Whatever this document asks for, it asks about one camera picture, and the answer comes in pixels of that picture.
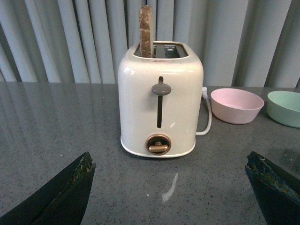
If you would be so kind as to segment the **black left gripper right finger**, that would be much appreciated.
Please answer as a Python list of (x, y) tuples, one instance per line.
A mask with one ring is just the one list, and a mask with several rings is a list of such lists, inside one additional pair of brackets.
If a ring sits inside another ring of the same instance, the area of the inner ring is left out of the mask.
[(245, 172), (269, 225), (300, 223), (300, 180), (252, 151)]

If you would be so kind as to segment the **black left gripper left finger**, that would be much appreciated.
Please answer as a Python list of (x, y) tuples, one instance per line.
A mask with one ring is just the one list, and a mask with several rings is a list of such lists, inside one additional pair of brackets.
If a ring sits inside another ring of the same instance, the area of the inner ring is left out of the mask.
[(79, 225), (96, 165), (85, 152), (33, 195), (0, 218), (2, 225)]

